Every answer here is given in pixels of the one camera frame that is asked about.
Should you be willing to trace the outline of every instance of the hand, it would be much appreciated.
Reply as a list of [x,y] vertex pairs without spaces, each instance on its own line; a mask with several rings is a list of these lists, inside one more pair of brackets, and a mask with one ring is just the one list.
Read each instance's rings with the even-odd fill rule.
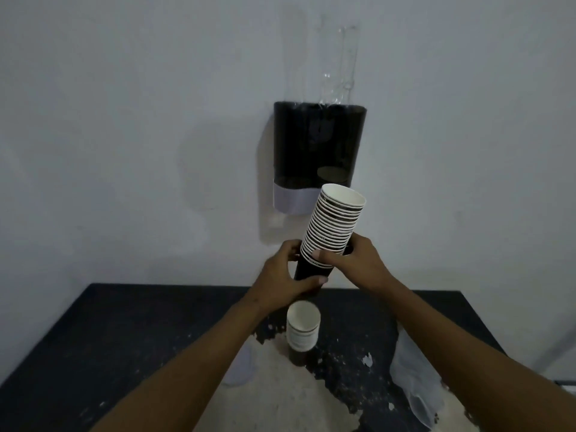
[[370,239],[352,233],[349,243],[354,250],[347,256],[329,250],[315,250],[312,257],[318,262],[333,265],[358,288],[368,291],[375,291],[393,279]]
[[264,263],[256,282],[244,296],[244,299],[257,303],[266,315],[289,305],[300,294],[328,281],[324,276],[312,276],[304,280],[290,277],[288,261],[298,260],[301,242],[299,239],[284,241],[277,253]]

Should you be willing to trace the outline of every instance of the white wall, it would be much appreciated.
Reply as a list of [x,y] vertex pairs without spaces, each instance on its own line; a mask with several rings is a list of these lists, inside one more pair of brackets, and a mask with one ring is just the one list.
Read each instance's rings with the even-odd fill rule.
[[[90,282],[248,285],[302,234],[270,208],[269,117],[287,45],[317,66],[301,53],[313,1],[0,0],[0,380]],[[369,109],[359,232],[411,287],[462,290],[512,357],[556,378],[576,378],[576,351],[556,357],[576,326],[575,8],[350,14]]]

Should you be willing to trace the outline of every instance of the plastic bag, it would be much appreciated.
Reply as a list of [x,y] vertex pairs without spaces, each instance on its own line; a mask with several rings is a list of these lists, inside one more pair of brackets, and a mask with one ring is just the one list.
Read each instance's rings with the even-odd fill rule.
[[432,429],[435,414],[444,406],[440,375],[404,329],[398,333],[390,375],[404,390],[416,418]]

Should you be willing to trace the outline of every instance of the person's right hand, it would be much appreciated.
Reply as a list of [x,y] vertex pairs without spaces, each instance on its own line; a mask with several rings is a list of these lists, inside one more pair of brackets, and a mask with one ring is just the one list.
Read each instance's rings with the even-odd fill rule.
[[354,250],[346,256],[329,250],[315,250],[312,257],[318,262],[333,265],[360,289],[375,291],[393,279],[370,239],[352,233],[349,243]]

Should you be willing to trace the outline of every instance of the worn table surface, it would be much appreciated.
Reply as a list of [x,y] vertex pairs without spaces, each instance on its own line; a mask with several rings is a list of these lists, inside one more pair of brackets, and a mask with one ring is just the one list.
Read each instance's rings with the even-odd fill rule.
[[[90,285],[0,388],[0,430],[89,430],[144,378],[206,332],[245,291]],[[460,292],[417,293],[502,350]],[[306,368],[324,379],[351,412],[363,410],[358,430],[426,430],[391,383],[388,369],[398,337],[391,315],[358,290],[324,289],[312,301],[322,324]],[[285,310],[270,315],[256,330],[258,340],[273,338],[285,324]],[[371,368],[362,363],[368,353],[374,360]],[[389,402],[396,409],[390,411]]]

